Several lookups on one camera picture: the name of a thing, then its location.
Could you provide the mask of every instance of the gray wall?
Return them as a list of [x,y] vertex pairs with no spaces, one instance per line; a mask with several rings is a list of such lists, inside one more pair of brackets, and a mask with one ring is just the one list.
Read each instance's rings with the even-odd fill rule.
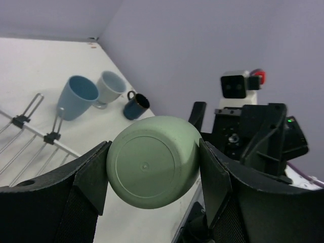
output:
[[264,68],[261,104],[284,102],[298,118],[311,152],[294,162],[324,179],[322,0],[124,0],[99,42],[155,114],[188,118],[208,103],[204,131],[227,70]]
[[123,0],[0,0],[0,36],[98,37]]

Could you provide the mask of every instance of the dark blue mug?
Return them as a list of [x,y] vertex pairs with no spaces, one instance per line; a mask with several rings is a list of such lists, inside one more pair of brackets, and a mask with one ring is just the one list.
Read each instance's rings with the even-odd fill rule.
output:
[[139,118],[148,108],[150,108],[150,102],[141,94],[136,94],[134,91],[127,93],[129,102],[125,105],[123,114],[128,120],[135,120]]

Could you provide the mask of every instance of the table surface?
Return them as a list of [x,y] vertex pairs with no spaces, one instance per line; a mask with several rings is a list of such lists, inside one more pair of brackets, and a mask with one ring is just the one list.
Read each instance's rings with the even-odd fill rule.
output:
[[[36,93],[44,94],[44,101],[30,121],[31,126],[44,133],[52,130],[56,102],[70,76],[82,75],[96,82],[102,71],[110,70],[125,79],[97,43],[0,38],[0,53],[0,109],[12,116],[21,114]],[[127,90],[132,89],[127,82]],[[78,119],[64,121],[60,142],[84,154],[104,140],[113,141],[133,123],[122,114],[127,101],[126,95],[122,95],[105,110],[90,107]],[[148,110],[141,118],[150,116],[154,114]],[[0,129],[8,122],[7,118],[0,116]],[[13,125],[6,129],[0,135],[0,147],[18,132],[19,129]],[[1,153],[0,168],[31,137],[29,131],[23,132],[19,139]],[[41,139],[35,139],[0,175],[0,186],[9,185],[42,144]],[[53,146],[46,146],[19,181],[35,177],[54,149]],[[64,156],[64,153],[58,152],[44,173],[57,168]],[[198,184],[199,179],[182,198],[156,210],[132,207],[108,186],[104,214],[98,218],[94,242],[171,242]]]

